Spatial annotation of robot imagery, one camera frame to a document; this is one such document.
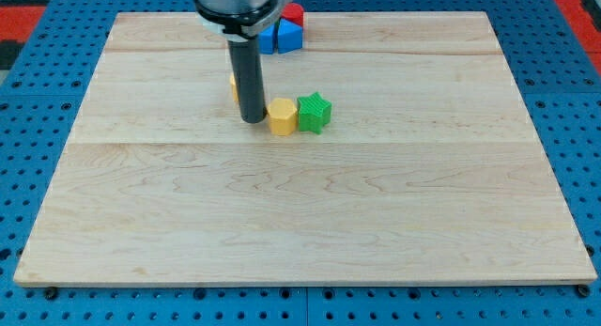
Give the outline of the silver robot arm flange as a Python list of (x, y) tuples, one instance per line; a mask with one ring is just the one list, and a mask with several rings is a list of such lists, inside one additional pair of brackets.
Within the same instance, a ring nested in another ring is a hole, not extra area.
[(232, 41), (258, 36), (292, 0), (193, 0), (203, 25)]

